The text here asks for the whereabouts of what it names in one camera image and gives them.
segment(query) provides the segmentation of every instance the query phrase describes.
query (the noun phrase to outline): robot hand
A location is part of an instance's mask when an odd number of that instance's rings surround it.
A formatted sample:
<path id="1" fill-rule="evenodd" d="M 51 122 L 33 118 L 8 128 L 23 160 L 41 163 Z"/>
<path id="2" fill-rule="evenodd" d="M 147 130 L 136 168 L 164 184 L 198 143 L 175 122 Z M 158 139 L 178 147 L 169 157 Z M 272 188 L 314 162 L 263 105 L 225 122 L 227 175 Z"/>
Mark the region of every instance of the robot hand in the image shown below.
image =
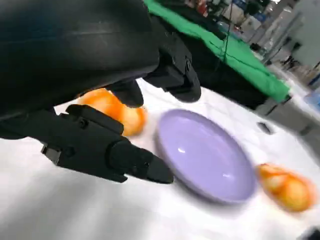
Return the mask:
<path id="1" fill-rule="evenodd" d="M 101 87 L 141 106 L 140 77 L 181 101 L 200 98 L 190 52 L 141 0 L 2 1 L 0 11 L 0 137 L 35 138 L 57 166 L 108 180 L 173 181 L 119 122 L 89 106 L 53 111 Z"/>

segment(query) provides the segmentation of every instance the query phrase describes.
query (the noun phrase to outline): white table surface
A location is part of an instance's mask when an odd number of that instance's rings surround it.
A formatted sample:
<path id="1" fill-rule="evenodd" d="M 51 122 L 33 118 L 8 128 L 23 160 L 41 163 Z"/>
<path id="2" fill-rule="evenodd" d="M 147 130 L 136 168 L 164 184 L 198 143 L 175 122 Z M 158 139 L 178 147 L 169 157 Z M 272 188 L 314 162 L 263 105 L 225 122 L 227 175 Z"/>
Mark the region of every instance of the white table surface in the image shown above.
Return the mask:
<path id="1" fill-rule="evenodd" d="M 160 115 L 183 108 L 225 128 L 253 164 L 272 162 L 308 177 L 320 190 L 320 168 L 296 136 L 203 89 L 200 101 L 182 104 L 139 80 L 148 122 L 131 141 L 155 153 Z M 63 111 L 66 104 L 57 107 Z M 204 202 L 178 183 L 161 185 L 130 177 L 123 184 L 55 167 L 36 140 L 0 139 L 1 240 L 293 240 L 320 223 L 316 205 L 301 214 L 281 210 L 261 189 L 243 205 Z"/>

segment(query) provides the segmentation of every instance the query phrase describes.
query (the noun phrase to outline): plate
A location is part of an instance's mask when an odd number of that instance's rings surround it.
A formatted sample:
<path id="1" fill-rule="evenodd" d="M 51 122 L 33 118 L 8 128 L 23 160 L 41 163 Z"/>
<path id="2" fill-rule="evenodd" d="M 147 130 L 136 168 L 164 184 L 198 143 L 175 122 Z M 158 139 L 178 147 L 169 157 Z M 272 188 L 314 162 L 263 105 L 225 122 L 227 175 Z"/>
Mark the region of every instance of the plate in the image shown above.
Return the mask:
<path id="1" fill-rule="evenodd" d="M 220 126 L 195 112 L 175 109 L 157 129 L 161 154 L 174 175 L 213 201 L 243 203 L 254 193 L 254 168 L 239 144 Z"/>

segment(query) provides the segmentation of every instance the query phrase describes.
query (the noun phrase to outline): green tablecloth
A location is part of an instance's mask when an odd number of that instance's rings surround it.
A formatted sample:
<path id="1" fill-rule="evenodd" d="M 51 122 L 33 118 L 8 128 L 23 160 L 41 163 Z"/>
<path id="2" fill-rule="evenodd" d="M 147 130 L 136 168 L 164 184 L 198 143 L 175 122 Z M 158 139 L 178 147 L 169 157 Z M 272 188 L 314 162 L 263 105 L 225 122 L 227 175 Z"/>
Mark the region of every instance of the green tablecloth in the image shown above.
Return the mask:
<path id="1" fill-rule="evenodd" d="M 144 0 L 144 2 L 150 13 L 160 16 L 179 32 L 202 39 L 205 45 L 217 57 L 223 59 L 226 40 L 220 40 L 213 33 L 186 20 L 179 14 L 160 5 L 155 0 Z M 289 88 L 260 63 L 245 42 L 234 39 L 232 36 L 229 36 L 228 39 L 226 64 L 241 74 L 261 92 L 272 97 L 277 102 L 283 101 L 288 95 Z"/>

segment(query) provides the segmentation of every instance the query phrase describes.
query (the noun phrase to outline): wall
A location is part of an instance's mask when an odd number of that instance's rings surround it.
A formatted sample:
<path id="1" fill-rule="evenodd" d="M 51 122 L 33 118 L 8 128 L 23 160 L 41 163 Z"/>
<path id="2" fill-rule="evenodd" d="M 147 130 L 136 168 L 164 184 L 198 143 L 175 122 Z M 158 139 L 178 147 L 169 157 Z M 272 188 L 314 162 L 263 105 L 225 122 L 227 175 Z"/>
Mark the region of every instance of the wall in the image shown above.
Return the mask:
<path id="1" fill-rule="evenodd" d="M 293 56 L 303 65 L 314 67 L 320 61 L 320 0 L 300 0 L 292 13 L 299 11 L 304 16 L 304 24 L 294 38 L 302 47 Z"/>

